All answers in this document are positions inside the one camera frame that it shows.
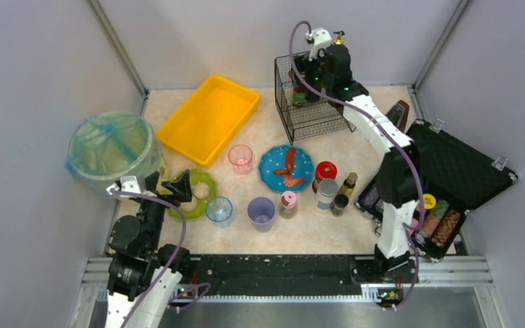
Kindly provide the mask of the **yellow cap sauce bottle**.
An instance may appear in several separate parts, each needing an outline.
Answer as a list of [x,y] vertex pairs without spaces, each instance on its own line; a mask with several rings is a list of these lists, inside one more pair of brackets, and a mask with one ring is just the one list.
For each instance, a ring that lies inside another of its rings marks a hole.
[[292,74],[291,81],[293,84],[292,103],[296,107],[301,107],[306,103],[308,89],[295,74]]

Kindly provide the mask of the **gold pump clear bottle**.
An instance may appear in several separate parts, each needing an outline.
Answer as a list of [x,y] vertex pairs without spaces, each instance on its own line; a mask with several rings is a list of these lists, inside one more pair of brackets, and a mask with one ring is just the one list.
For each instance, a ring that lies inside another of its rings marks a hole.
[[334,35],[335,35],[335,38],[333,41],[334,45],[340,46],[340,45],[345,44],[345,40],[344,40],[345,32],[344,31],[335,31]]

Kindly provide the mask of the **red lid sauce jar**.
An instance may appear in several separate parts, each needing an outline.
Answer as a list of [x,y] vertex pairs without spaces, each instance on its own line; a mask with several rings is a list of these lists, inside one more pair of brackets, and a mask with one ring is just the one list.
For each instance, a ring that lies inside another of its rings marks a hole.
[[335,179],[338,173],[338,169],[335,164],[330,161],[322,161],[317,164],[314,172],[314,180],[312,182],[312,190],[316,193],[319,188],[319,184],[322,180],[329,178]]

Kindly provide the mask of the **silver lid white can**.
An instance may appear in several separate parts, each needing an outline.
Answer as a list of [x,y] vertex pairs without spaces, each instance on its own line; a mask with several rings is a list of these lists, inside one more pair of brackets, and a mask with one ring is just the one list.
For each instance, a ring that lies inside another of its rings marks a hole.
[[338,183],[331,178],[320,181],[315,200],[315,210],[318,213],[328,213],[333,206],[334,199],[338,194]]

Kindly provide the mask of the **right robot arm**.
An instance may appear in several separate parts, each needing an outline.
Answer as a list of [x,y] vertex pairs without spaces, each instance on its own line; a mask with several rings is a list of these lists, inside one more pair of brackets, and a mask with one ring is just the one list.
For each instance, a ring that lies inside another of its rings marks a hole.
[[391,123],[369,91],[353,79],[345,46],[322,46],[299,57],[291,53],[289,59],[295,76],[308,91],[341,107],[344,119],[363,134],[380,156],[375,185],[383,201],[383,221],[374,264],[381,275],[404,267],[410,257],[409,233],[415,230],[412,215],[423,196],[416,144]]

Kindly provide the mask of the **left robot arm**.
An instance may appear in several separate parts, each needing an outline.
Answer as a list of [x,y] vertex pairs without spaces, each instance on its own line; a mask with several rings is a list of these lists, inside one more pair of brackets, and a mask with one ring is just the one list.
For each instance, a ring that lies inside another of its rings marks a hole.
[[136,215],[119,218],[112,227],[114,252],[107,282],[106,327],[158,327],[173,297],[189,251],[180,244],[159,246],[168,208],[178,212],[193,197],[189,170],[162,182],[167,195],[157,192],[159,173],[146,178],[122,176],[106,191],[139,203]]

